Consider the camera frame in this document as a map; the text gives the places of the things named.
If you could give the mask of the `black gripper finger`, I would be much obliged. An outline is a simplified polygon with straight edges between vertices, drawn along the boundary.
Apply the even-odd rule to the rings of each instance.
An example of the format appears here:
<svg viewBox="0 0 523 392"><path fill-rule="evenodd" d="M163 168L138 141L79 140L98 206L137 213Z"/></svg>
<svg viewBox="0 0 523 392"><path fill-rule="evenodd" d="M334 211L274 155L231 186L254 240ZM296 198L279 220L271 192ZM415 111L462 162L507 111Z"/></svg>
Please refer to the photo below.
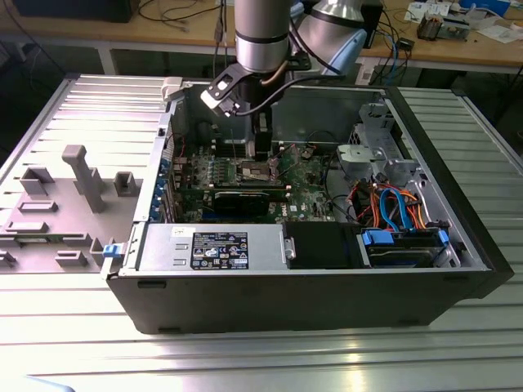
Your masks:
<svg viewBox="0 0 523 392"><path fill-rule="evenodd" d="M272 114L257 113L251 116L254 135L254 152L268 153L272 145Z"/></svg>

